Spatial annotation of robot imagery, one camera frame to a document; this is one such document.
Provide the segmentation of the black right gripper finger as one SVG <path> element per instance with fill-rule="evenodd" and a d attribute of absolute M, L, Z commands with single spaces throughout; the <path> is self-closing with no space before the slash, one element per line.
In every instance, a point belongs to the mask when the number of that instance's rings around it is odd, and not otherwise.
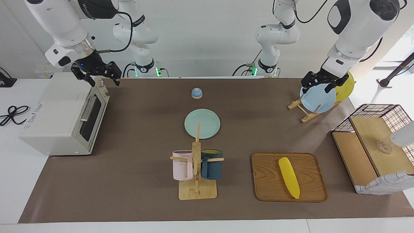
<path fill-rule="evenodd" d="M 120 79 L 122 77 L 122 71 L 114 61 L 111 61 L 104 65 L 103 76 L 105 78 L 110 78 L 116 86 L 119 86 Z"/>
<path fill-rule="evenodd" d="M 91 77 L 90 72 L 83 73 L 81 69 L 78 67 L 77 64 L 71 65 L 71 72 L 75 75 L 75 78 L 79 81 L 86 81 L 89 83 L 92 87 L 95 87 L 95 81 Z"/>

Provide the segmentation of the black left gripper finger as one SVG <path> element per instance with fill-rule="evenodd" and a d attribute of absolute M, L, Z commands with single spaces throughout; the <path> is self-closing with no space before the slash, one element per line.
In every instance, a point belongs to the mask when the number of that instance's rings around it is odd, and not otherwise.
<path fill-rule="evenodd" d="M 301 80 L 303 90 L 319 85 L 319 72 L 308 72 Z"/>
<path fill-rule="evenodd" d="M 325 93 L 329 93 L 333 88 L 341 85 L 341 79 L 340 78 L 334 79 L 334 78 L 327 77 L 326 83 L 327 83 L 327 86 L 325 87 Z"/>

